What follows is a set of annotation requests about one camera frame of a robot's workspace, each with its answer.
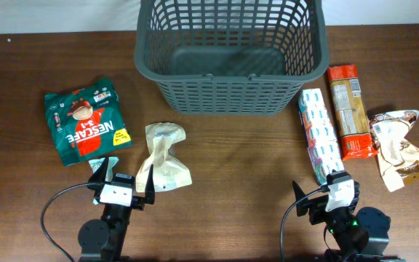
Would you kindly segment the green Nescafe coffee bag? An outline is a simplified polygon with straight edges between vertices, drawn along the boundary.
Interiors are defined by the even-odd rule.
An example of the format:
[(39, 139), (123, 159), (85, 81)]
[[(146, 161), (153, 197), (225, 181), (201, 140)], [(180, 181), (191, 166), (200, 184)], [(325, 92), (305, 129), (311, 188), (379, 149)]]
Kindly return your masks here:
[(119, 96), (107, 77), (73, 92), (47, 93), (44, 106), (53, 143), (66, 167), (132, 145)]

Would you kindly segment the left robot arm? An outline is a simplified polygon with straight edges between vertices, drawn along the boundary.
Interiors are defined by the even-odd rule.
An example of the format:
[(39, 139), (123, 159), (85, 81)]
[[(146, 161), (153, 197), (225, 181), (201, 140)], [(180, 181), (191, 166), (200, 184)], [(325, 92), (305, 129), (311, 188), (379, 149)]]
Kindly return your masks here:
[(104, 205), (104, 210), (99, 219), (87, 221), (79, 229), (80, 261), (131, 261), (128, 255), (122, 254), (131, 213), (155, 202), (152, 167), (148, 171), (145, 195), (137, 196), (134, 176), (117, 173), (110, 181), (106, 180), (108, 163), (106, 157), (88, 180), (87, 188), (95, 192), (94, 199)]

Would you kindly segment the orange biscuit package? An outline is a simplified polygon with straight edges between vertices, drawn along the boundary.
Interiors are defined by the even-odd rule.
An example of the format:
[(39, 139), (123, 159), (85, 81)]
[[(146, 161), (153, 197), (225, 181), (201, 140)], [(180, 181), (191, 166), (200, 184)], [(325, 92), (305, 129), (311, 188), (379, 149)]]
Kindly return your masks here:
[(356, 66), (329, 67), (327, 76), (338, 122), (342, 160), (375, 156), (378, 151), (373, 146)]

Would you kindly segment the beige brown bag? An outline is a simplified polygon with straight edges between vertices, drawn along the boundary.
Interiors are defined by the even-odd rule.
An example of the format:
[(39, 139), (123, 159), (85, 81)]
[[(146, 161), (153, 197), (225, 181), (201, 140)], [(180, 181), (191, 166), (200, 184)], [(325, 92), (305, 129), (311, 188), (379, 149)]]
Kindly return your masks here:
[(418, 110), (401, 110), (376, 114), (369, 120), (380, 176), (390, 192), (419, 180), (419, 148), (405, 138), (418, 117)]

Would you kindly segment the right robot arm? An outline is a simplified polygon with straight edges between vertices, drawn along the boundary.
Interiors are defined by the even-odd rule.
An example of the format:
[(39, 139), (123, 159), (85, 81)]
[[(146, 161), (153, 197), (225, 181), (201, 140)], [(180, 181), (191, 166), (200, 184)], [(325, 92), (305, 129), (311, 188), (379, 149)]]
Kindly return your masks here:
[(301, 187), (292, 183), (297, 202), (297, 216), (307, 215), (311, 225), (324, 223), (323, 233), (331, 233), (338, 249), (327, 248), (323, 261), (401, 261), (396, 255), (385, 255), (390, 242), (388, 231), (391, 218), (374, 207), (356, 210), (359, 200), (359, 183), (354, 183), (354, 198), (347, 207), (327, 211), (327, 195), (312, 199)]

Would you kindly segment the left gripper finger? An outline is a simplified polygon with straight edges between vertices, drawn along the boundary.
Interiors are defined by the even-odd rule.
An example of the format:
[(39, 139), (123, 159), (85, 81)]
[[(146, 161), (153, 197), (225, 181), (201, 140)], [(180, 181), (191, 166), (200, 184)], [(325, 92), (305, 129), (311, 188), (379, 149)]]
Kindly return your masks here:
[(100, 190), (104, 186), (104, 182), (108, 172), (109, 158), (93, 159), (89, 161), (93, 174), (88, 180), (87, 188), (90, 190)]
[(153, 164), (150, 166), (148, 171), (148, 177), (145, 185), (145, 200), (144, 202), (149, 205), (153, 205), (155, 202), (155, 188), (153, 181)]

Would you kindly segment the white tissue multipack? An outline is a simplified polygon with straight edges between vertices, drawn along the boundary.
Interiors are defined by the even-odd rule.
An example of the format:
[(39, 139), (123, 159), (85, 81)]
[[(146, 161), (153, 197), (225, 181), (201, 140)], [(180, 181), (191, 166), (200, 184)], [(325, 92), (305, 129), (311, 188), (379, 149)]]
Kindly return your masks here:
[(300, 123), (305, 130), (306, 147), (317, 183), (327, 183), (327, 176), (343, 171), (338, 139), (320, 89), (302, 90), (298, 99)]

